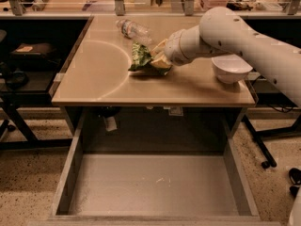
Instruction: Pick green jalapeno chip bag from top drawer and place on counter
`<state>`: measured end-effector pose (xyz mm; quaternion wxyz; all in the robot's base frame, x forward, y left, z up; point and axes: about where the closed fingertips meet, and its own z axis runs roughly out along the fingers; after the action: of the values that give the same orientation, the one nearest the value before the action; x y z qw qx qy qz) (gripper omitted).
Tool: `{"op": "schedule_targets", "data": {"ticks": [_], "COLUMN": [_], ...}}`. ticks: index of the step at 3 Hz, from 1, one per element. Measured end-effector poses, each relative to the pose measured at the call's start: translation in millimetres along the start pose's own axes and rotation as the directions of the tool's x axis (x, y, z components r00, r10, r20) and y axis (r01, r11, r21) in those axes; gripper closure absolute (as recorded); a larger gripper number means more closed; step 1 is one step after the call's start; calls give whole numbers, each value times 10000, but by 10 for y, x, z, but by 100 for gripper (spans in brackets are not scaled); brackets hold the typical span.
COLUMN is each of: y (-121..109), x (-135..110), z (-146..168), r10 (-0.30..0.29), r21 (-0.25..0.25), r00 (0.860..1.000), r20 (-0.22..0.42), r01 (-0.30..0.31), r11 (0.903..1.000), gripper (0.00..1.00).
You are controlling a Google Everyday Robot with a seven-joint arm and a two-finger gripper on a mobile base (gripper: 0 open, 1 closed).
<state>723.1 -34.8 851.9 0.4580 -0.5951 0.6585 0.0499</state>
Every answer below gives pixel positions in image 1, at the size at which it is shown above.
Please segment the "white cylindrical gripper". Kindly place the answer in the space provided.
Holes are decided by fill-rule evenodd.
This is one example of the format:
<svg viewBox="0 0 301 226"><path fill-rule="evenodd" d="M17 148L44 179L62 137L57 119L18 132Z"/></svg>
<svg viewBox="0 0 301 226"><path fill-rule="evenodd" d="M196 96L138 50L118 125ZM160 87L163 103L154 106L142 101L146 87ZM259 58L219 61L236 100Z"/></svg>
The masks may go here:
<svg viewBox="0 0 301 226"><path fill-rule="evenodd" d="M172 64L182 66L191 62L182 52L180 45L183 32L183 29L174 32L168 39L160 41L150 51L150 54L154 57L150 63L153 67L167 69L170 68Z"/></svg>

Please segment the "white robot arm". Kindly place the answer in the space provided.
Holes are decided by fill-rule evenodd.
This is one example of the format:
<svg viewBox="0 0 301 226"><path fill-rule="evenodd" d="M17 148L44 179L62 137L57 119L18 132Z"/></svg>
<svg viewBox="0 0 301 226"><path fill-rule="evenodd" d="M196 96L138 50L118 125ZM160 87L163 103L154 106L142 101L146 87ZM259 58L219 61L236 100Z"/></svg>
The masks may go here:
<svg viewBox="0 0 301 226"><path fill-rule="evenodd" d="M209 9L198 25L174 32L152 50L154 62L176 66L226 53L243 59L301 105L301 49L254 30L228 8Z"/></svg>

